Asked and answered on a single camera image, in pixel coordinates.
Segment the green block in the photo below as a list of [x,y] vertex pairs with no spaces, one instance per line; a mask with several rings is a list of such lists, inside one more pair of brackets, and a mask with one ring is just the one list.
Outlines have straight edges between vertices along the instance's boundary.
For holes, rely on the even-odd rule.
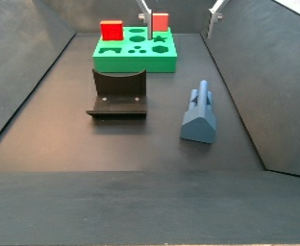
[[147,27],[124,27],[123,41],[100,38],[94,51],[94,66],[99,72],[175,72],[177,46],[171,29],[154,32],[148,40]]

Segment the black stand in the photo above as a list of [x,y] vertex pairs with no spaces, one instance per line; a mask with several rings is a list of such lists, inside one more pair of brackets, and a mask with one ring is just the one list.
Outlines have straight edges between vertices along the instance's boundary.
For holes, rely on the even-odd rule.
[[147,70],[131,76],[110,76],[94,71],[98,97],[92,117],[147,117]]

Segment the gray wall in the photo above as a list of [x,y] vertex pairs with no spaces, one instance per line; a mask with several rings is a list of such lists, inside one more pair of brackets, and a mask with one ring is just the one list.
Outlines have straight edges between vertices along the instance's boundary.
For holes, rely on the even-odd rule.
[[[103,19],[122,19],[126,26],[142,26],[135,0],[44,0],[80,33],[100,33]],[[201,33],[215,0],[147,0],[155,12],[168,12],[174,33]]]
[[231,0],[207,44],[269,169],[300,175],[300,15]]
[[74,35],[42,0],[0,0],[0,132]]

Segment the blue object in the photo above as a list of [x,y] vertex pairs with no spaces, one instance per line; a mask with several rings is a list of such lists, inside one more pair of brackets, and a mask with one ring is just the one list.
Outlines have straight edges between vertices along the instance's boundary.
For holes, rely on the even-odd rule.
[[214,97],[209,82],[191,91],[189,110],[183,117],[182,138],[214,143],[217,138],[217,116],[213,113]]

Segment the red block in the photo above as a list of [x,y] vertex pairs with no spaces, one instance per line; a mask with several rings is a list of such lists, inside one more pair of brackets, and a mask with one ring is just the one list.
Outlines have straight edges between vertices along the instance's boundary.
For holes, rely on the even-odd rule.
[[152,30],[155,32],[168,31],[168,13],[155,12],[152,14]]
[[103,39],[106,41],[124,40],[122,20],[103,20],[100,25]]

